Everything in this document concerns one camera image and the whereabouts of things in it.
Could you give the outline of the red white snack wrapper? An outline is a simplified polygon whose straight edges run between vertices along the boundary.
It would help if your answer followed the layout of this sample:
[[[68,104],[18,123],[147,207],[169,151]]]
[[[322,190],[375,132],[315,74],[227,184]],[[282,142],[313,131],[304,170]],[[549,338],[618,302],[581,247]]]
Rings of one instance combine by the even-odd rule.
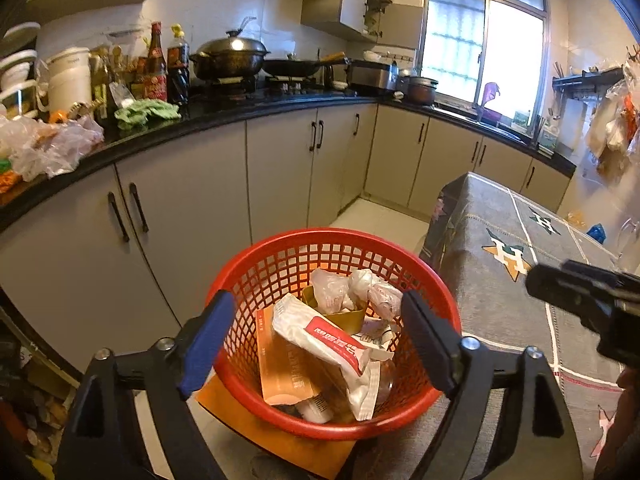
[[[392,352],[364,344],[291,294],[274,305],[272,326],[291,344],[340,370],[357,422],[373,417],[382,385],[382,363],[393,359]]]

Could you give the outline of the orange cardboard box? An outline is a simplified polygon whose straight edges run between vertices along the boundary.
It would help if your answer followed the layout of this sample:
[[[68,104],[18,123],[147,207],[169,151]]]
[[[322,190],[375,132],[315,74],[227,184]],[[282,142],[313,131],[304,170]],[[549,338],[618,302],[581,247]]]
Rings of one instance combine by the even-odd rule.
[[[273,307],[255,312],[262,398],[271,406],[295,405],[321,393],[323,384],[312,355],[291,344],[272,326]]]

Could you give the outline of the white pink bag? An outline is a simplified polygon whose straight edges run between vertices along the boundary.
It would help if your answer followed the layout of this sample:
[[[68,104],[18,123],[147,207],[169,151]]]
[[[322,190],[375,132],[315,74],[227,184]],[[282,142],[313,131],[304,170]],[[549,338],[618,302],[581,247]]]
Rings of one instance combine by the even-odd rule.
[[[322,314],[370,306],[384,320],[400,317],[402,292],[370,269],[357,269],[343,276],[317,268],[310,274],[310,284],[317,310]]]

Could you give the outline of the lower kitchen cabinets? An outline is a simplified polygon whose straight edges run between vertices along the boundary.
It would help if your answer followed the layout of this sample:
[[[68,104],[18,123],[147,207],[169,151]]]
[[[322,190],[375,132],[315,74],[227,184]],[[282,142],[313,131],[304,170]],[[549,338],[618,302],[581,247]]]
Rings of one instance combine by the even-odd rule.
[[[101,347],[175,333],[235,254],[327,226],[360,195],[427,217],[446,183],[476,171],[557,210],[574,170],[429,107],[235,110],[119,141],[3,206],[1,303],[82,370]]]

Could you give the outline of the kitchen window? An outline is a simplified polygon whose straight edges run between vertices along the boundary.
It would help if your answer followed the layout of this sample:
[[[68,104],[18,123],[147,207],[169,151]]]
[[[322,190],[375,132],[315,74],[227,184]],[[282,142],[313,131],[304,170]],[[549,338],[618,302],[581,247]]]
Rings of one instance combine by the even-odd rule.
[[[445,102],[477,114],[484,85],[500,94],[483,120],[533,127],[548,50],[547,0],[424,0],[420,75],[438,81]]]

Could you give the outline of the glass beer mug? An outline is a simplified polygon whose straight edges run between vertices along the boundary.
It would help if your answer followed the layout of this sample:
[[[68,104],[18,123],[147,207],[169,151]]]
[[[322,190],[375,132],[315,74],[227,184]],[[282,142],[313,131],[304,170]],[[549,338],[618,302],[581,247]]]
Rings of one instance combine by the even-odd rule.
[[[639,221],[626,219],[616,237],[616,266],[628,273],[634,272],[639,264]]]

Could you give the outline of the orange peel pieces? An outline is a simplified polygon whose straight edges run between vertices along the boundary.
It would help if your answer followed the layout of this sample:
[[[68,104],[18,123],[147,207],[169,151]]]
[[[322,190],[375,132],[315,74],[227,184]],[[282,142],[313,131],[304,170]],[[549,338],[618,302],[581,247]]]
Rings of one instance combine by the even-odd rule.
[[[575,229],[579,231],[585,232],[587,229],[586,222],[584,220],[584,215],[581,211],[570,211],[566,217],[566,222]]]

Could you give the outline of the grey star-pattern tablecloth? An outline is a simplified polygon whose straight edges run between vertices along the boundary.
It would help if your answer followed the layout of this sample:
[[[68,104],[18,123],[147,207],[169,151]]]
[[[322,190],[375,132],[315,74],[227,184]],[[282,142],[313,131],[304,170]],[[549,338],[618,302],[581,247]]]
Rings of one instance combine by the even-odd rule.
[[[601,356],[599,336],[579,318],[529,296],[525,280],[538,263],[566,260],[617,270],[610,252],[547,209],[476,174],[447,184],[427,231],[422,259],[454,296],[462,337],[488,349],[546,357],[570,412],[582,478],[634,479],[639,474],[639,365]],[[356,461],[359,479],[415,479],[413,473],[449,401],[404,430],[376,440]],[[461,479],[480,475],[494,438],[503,393],[491,391],[482,429]]]

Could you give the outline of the hanging plastic bags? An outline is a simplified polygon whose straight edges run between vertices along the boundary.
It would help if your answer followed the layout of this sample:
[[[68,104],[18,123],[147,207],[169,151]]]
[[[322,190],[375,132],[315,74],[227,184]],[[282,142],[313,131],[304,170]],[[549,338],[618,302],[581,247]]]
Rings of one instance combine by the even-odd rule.
[[[639,165],[639,53],[628,58],[622,72],[622,80],[605,92],[586,137],[605,182],[620,180]]]

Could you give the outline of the orange stool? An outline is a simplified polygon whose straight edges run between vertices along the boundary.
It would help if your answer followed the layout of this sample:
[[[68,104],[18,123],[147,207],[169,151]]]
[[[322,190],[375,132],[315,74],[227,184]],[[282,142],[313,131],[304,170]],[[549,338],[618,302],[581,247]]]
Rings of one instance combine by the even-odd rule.
[[[264,422],[239,404],[217,376],[196,393],[195,400],[251,444],[320,479],[335,479],[355,446],[355,441],[297,437]]]

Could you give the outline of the pink item on sill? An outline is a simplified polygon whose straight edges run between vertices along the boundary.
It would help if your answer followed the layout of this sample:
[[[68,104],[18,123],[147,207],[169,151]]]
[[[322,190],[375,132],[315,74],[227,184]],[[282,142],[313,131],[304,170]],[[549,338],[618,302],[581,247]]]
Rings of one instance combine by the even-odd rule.
[[[486,110],[486,105],[493,101],[500,94],[499,85],[496,82],[489,81],[484,85],[482,99],[477,109],[477,120],[482,121]]]

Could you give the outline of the dark cooking pot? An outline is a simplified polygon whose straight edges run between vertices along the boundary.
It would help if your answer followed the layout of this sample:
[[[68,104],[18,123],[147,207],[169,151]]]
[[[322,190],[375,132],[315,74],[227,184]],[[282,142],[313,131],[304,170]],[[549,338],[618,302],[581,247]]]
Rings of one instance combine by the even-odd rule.
[[[397,90],[404,100],[413,104],[431,106],[436,99],[438,81],[421,76],[402,76],[398,80]]]

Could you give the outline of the crumpled clear plastic bags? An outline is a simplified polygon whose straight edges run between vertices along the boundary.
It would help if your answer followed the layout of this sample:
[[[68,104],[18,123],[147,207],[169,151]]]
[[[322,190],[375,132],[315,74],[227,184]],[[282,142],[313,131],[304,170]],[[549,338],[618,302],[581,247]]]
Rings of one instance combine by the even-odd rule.
[[[42,174],[69,174],[104,140],[104,130],[91,117],[65,124],[46,124],[26,116],[1,118],[1,160],[24,181]]]

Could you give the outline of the silver rice cooker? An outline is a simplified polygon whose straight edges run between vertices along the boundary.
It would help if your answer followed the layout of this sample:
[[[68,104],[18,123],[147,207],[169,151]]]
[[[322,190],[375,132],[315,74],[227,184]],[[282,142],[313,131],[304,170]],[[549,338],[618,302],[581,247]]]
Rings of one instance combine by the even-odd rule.
[[[396,89],[399,68],[396,64],[351,60],[346,75],[349,88],[387,92]]]

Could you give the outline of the green cloth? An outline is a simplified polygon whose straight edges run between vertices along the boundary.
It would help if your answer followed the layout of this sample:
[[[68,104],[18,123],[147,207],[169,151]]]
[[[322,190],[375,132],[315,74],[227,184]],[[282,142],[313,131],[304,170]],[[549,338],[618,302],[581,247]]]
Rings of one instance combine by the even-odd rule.
[[[150,120],[180,119],[181,114],[178,105],[158,99],[142,99],[116,110],[114,117],[120,130],[132,130],[146,126]]]

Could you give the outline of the red label sauce bottle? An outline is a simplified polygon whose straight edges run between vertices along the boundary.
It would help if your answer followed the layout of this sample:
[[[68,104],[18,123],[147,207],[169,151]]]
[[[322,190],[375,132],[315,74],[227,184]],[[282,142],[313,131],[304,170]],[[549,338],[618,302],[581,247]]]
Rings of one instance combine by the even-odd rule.
[[[143,94],[145,99],[167,101],[166,61],[162,48],[162,24],[153,22],[149,52],[145,61]]]

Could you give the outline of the white plastic jug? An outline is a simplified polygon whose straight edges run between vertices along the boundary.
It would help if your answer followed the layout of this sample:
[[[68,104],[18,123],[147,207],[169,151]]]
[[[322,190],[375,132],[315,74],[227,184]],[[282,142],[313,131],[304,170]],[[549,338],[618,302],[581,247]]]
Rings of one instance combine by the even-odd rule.
[[[73,47],[35,65],[37,101],[40,112],[68,112],[77,103],[92,99],[90,51]]]

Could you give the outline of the gas stove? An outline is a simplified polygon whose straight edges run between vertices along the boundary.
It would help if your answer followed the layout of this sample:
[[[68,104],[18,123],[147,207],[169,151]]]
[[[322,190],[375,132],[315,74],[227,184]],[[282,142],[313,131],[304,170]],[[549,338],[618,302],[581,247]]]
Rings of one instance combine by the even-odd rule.
[[[322,85],[314,78],[265,76],[198,82],[190,88],[189,96],[193,103],[208,103],[222,107],[245,102],[311,96],[323,91]]]

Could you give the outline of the black frying pan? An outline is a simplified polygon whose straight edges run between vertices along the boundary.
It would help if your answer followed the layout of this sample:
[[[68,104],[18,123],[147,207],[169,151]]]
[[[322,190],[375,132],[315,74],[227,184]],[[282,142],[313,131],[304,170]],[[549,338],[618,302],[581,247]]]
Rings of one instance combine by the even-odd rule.
[[[262,70],[269,76],[285,78],[309,78],[324,66],[342,65],[348,62],[344,52],[320,58],[320,60],[278,60],[265,58]]]

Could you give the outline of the dark soy sauce bottle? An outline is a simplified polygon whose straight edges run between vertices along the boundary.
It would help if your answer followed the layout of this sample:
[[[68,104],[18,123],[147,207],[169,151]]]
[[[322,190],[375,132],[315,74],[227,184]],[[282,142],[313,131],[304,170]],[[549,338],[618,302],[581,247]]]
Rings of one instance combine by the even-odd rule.
[[[168,102],[184,107],[189,101],[190,47],[179,24],[171,26],[172,43],[167,49]]]

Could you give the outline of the stacked white bowls rack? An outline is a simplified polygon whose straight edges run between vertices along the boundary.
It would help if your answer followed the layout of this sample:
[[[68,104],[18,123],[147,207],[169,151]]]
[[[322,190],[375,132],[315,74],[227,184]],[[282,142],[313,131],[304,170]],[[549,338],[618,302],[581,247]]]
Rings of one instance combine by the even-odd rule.
[[[1,115],[8,119],[39,115],[35,80],[39,32],[37,22],[24,22],[9,28],[1,38]]]

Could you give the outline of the lidded steel wok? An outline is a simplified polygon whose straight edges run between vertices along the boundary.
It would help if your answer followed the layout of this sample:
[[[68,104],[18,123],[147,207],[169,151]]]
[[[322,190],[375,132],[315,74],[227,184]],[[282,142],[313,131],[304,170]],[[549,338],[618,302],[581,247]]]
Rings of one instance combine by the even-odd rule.
[[[190,55],[198,79],[250,78],[260,72],[269,51],[260,40],[241,36],[252,21],[256,21],[254,16],[246,16],[238,28],[227,30],[224,38],[210,40]]]

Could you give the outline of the wall utensil shelf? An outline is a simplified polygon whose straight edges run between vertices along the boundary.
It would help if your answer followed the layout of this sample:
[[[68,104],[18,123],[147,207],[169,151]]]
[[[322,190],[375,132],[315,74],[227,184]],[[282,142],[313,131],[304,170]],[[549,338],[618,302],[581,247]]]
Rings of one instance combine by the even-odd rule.
[[[592,96],[603,96],[609,88],[623,79],[623,69],[615,67],[604,72],[581,72],[579,75],[554,78],[552,89],[564,98],[580,100]]]

